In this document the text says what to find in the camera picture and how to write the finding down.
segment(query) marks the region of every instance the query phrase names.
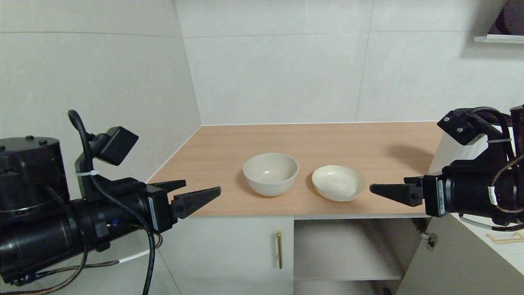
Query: deep bowl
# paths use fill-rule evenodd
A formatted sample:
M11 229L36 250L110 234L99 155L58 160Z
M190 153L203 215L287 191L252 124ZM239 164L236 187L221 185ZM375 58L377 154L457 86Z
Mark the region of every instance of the deep bowl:
M274 197L293 186L299 166L295 159L286 154L267 153L249 159L243 171L254 191L262 196Z

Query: white shelf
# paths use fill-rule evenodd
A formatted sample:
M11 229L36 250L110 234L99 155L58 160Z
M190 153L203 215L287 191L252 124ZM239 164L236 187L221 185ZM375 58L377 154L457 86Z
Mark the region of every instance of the white shelf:
M295 221L295 280L398 280L402 276L374 220Z
M488 34L473 38L476 43L513 43L524 44L524 36Z
M369 281L296 281L294 295L375 295Z

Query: cabinet door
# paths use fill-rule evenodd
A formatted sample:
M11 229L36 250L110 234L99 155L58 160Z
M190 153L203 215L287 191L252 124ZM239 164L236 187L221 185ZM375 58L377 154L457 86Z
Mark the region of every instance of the cabinet door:
M160 252L182 295L292 295L293 219L190 217L165 232Z
M439 241L420 243L397 295L522 294L524 275L455 217L433 218L427 232Z

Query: white bowl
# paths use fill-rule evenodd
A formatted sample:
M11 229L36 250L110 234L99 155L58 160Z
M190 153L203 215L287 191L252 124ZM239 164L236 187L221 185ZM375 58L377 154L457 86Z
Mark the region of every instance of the white bowl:
M280 153L260 154L244 164L249 186L262 196L274 197L291 188L298 175L298 163Z
M323 197L336 202L352 201L364 191L366 182L355 170L337 165L320 167L311 175L313 185Z

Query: white cable tie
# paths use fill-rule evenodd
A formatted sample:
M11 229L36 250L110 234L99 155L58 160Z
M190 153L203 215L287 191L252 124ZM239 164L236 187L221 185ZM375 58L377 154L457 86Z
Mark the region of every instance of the white cable tie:
M99 175L100 174L100 171L98 170L91 170L89 172L75 172L75 174L79 177L82 177L82 176L91 176L91 175Z
M137 253L137 254L134 254L134 255L127 256L125 258L119 259L118 263L121 264L121 263L124 263L126 261L130 261L130 260L136 259L138 257L142 257L142 256L147 255L147 254L149 254L149 250L145 250L145 251L142 251L140 253Z
M493 140L487 140L487 143L500 143L500 142L511 142L513 139L511 138L504 138L504 139L493 139Z
M489 195L489 201L497 206L498 205L498 202L497 202L497 195L495 194L495 187L494 186L488 186L488 195Z

